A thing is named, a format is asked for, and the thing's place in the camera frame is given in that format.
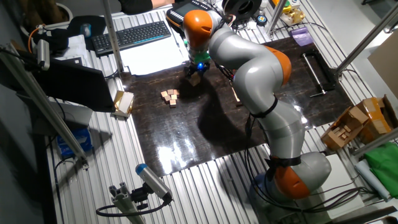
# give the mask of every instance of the monitor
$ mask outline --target monitor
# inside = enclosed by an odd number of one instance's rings
[[[35,55],[23,51],[18,53],[26,60],[37,63]],[[116,110],[101,70],[51,58],[47,71],[33,71],[32,74],[47,96],[78,103],[97,112],[112,113]],[[6,86],[15,91],[23,90],[15,80],[9,83],[12,85]]]

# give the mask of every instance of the wooden block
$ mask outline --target wooden block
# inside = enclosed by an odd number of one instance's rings
[[[192,86],[196,86],[197,84],[200,83],[200,80],[201,80],[200,76],[197,73],[195,73],[191,75],[191,77],[188,79],[188,82],[191,83]]]
[[[339,127],[337,127],[337,128],[335,128],[334,130],[333,130],[333,133],[337,133],[338,131],[340,130],[340,128]]]
[[[180,97],[180,90],[173,90],[174,91],[174,95],[176,95],[177,97]]]
[[[344,135],[344,133],[346,132],[346,130],[340,130],[338,133],[336,133],[337,134],[337,136],[342,136],[342,135]]]
[[[344,129],[345,129],[347,132],[351,132],[350,128],[349,128],[347,125],[344,125]]]
[[[163,92],[160,93],[160,94],[162,94],[162,99],[163,99],[163,100],[164,100],[164,98],[165,98],[166,96],[168,96],[167,91],[163,91]]]
[[[177,102],[175,100],[170,100],[170,108],[176,108]]]
[[[167,96],[164,97],[164,101],[166,102],[166,104],[169,103],[169,101],[170,101],[171,99],[172,99],[172,98],[171,98],[171,96],[169,96],[169,95],[167,95]]]
[[[235,93],[235,90],[234,90],[234,88],[232,88],[232,91],[234,91],[234,94],[235,94],[236,101],[237,101],[237,102],[240,102],[241,100],[238,98],[238,96],[236,96],[236,93]]]

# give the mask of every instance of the blue object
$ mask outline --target blue object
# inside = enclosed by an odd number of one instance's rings
[[[203,63],[200,62],[200,63],[198,64],[198,70],[202,70],[203,68],[204,68],[204,65],[203,65]]]
[[[72,134],[80,143],[81,148],[86,152],[93,148],[91,143],[91,135],[87,128],[76,129],[72,131]],[[69,148],[68,144],[63,140],[61,136],[57,136],[57,145],[61,150],[61,155],[70,156],[73,155],[73,151]]]
[[[136,167],[136,173],[137,173],[137,175],[139,175],[146,167],[148,167],[147,164],[139,164],[139,165]]]
[[[85,38],[91,37],[91,24],[83,24],[80,26],[80,34],[83,34]]]
[[[267,17],[263,16],[263,15],[259,15],[256,18],[256,22],[257,22],[257,26],[262,26],[264,27],[267,23]]]
[[[145,40],[135,41],[133,44],[138,44],[138,43],[141,43],[141,42],[146,42],[146,41],[158,39],[158,38],[161,38],[161,37],[164,37],[164,35],[160,35],[160,36],[157,36],[157,37],[148,38],[148,39],[145,39]]]

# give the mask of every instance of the green cloth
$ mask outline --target green cloth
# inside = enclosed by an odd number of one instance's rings
[[[365,154],[372,173],[398,198],[398,146],[388,142]]]

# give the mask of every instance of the purple object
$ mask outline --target purple object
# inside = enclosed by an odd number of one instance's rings
[[[306,27],[292,30],[290,34],[301,47],[313,43],[313,39]]]

